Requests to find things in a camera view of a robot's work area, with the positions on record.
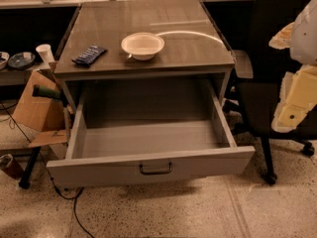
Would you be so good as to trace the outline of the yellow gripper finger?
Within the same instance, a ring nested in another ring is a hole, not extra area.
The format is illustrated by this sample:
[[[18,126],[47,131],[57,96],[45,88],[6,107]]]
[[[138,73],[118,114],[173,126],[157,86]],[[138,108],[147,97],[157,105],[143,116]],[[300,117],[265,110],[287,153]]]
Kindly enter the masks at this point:
[[[294,23],[290,23],[283,27],[275,36],[273,36],[268,45],[277,50],[284,50],[290,47],[291,33]]]
[[[271,128],[279,133],[294,130],[317,104],[317,66],[304,64],[287,72],[281,82],[279,102]]]

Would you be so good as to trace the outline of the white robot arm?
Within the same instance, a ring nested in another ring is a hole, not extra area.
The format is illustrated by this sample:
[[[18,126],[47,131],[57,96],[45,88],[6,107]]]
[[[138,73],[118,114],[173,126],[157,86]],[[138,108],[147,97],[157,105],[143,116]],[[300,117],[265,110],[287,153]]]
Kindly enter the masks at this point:
[[[317,0],[310,0],[295,21],[282,28],[268,45],[289,49],[290,57],[301,63],[296,73],[285,74],[271,122],[274,131],[287,133],[317,104]]]

